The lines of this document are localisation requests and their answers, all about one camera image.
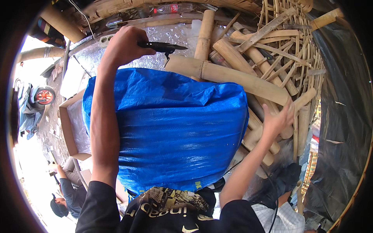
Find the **red wheel rim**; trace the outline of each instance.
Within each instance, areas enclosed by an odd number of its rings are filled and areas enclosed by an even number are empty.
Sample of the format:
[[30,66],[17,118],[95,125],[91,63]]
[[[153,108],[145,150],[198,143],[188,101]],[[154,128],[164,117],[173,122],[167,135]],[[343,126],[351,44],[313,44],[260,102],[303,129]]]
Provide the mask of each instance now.
[[41,90],[36,95],[36,101],[39,104],[49,104],[53,100],[53,94],[48,90]]

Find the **blue tarp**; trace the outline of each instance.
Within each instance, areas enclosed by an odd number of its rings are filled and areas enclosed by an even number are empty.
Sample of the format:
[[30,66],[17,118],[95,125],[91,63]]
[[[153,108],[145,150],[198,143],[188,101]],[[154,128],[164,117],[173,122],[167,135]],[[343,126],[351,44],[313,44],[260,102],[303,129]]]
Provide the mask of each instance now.
[[[83,96],[89,133],[95,77]],[[117,71],[118,179],[140,194],[154,186],[197,191],[219,180],[248,122],[243,87],[197,82],[159,70]]]

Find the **nike swoosh logo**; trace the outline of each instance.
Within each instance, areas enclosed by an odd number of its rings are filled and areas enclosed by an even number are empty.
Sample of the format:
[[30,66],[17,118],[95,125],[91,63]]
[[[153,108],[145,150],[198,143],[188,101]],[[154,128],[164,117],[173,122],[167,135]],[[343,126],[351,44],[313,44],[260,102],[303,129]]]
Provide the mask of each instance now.
[[187,230],[185,229],[185,226],[183,226],[183,229],[181,230],[183,233],[192,233],[192,232],[196,232],[198,231],[199,229],[196,228],[196,229],[192,229],[192,230]]

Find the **black tarp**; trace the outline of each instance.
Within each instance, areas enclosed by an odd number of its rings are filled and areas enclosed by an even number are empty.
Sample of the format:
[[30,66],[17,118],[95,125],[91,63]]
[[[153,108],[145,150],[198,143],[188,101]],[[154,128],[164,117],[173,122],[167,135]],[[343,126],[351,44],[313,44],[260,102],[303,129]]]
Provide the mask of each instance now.
[[[307,14],[311,19],[333,10],[328,1],[314,3],[324,12],[313,9]],[[354,33],[340,22],[313,32],[328,72],[321,92],[319,156],[304,197],[306,229],[322,221],[328,230],[339,218],[357,188],[372,137],[368,67]]]

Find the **white cable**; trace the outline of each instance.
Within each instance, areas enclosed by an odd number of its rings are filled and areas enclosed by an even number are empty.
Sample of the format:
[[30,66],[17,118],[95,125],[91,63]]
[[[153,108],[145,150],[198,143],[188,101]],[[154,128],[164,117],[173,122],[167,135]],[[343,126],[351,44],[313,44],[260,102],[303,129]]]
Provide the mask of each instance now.
[[89,27],[90,30],[91,30],[92,37],[93,37],[94,40],[96,40],[96,39],[94,38],[94,34],[93,34],[93,31],[92,31],[92,28],[91,28],[90,22],[88,21],[87,16],[86,16],[85,14],[83,14],[83,12],[79,9],[79,7],[78,7],[78,6],[77,6],[77,5],[76,5],[72,0],[69,0],[69,2],[70,2],[70,3],[75,7],[76,10],[78,10],[78,11],[82,14],[82,16],[84,16],[85,20],[86,20],[87,23],[88,23],[88,27]]

